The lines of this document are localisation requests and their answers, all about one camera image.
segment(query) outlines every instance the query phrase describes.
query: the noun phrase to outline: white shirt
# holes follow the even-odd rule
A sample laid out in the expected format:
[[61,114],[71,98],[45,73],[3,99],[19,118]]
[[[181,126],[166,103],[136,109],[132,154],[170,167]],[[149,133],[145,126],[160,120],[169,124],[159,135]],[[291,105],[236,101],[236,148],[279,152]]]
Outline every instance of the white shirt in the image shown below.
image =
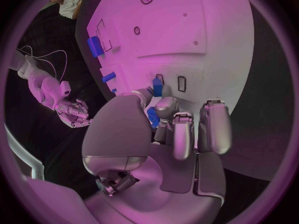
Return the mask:
[[77,7],[78,1],[80,0],[64,0],[63,4],[60,5],[60,15],[73,19],[73,13]]

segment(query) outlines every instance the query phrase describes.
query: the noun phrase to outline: person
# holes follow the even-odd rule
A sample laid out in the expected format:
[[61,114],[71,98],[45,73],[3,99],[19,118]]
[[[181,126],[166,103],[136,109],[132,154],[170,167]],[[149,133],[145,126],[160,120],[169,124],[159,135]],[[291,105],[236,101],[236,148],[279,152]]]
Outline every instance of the person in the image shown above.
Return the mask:
[[82,0],[50,0],[60,4],[59,13],[70,19],[77,19]]

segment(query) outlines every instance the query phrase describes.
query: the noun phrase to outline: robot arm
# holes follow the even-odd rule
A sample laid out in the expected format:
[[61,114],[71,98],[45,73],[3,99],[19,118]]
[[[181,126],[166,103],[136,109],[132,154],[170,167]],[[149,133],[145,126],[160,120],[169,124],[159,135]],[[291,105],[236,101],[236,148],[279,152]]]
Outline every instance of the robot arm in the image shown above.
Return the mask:
[[57,112],[59,118],[71,128],[84,127],[88,120],[88,107],[77,99],[72,103],[66,99],[71,88],[68,81],[59,81],[46,71],[40,70],[32,56],[23,56],[16,50],[10,66],[18,75],[28,80],[28,86],[38,102]]

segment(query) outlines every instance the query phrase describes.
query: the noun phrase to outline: cable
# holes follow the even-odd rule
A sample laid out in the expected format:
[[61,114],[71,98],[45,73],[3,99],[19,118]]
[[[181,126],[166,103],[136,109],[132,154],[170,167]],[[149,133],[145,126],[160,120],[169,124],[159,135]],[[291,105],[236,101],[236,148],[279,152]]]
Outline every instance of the cable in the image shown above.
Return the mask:
[[55,73],[55,78],[57,78],[57,75],[56,75],[56,70],[55,70],[54,66],[52,65],[52,63],[49,62],[49,61],[47,61],[47,60],[40,59],[40,58],[41,58],[41,57],[48,56],[48,55],[51,55],[51,54],[53,54],[53,53],[55,53],[55,52],[58,52],[58,51],[62,51],[62,52],[64,52],[64,54],[65,54],[65,66],[64,66],[64,71],[63,71],[63,73],[62,73],[62,76],[61,76],[61,78],[60,78],[60,80],[59,80],[59,82],[61,82],[61,80],[62,80],[62,78],[63,78],[63,76],[64,76],[64,73],[65,73],[66,67],[67,67],[67,54],[66,54],[66,52],[65,52],[64,50],[53,51],[53,52],[51,52],[51,53],[49,53],[49,54],[47,54],[47,55],[44,55],[44,56],[33,56],[32,47],[31,47],[31,46],[24,46],[24,47],[22,47],[21,49],[18,49],[18,48],[17,48],[17,49],[20,50],[20,51],[22,51],[22,52],[24,52],[24,53],[26,53],[26,54],[28,54],[28,55],[30,55],[29,53],[27,53],[27,52],[25,52],[25,51],[22,50],[22,49],[25,48],[25,47],[29,47],[29,48],[31,49],[31,56],[32,56],[32,57],[34,57],[34,58],[37,59],[37,60],[46,61],[46,62],[48,62],[48,63],[52,66],[52,68],[53,68],[53,70],[54,70],[54,73]]

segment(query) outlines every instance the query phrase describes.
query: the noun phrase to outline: blue block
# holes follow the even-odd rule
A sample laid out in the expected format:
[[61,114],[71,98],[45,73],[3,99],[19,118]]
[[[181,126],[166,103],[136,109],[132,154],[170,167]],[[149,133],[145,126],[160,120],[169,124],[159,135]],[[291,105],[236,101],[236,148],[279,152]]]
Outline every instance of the blue block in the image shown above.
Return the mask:
[[148,109],[147,113],[148,113],[148,116],[149,116],[149,120],[152,122],[152,124],[151,124],[152,128],[157,128],[159,126],[159,123],[160,123],[160,118],[156,114],[154,107],[150,107]]
[[87,43],[89,45],[93,57],[98,57],[104,54],[104,51],[101,47],[100,39],[97,36],[88,38]]
[[161,97],[162,96],[162,88],[163,88],[162,81],[158,77],[154,78],[152,81],[152,85],[153,85],[153,96]]
[[110,74],[104,76],[104,77],[102,78],[102,81],[103,81],[104,83],[106,83],[106,82],[112,80],[112,79],[115,78],[115,77],[116,77],[116,74],[115,74],[114,72],[112,72],[112,73],[110,73]]

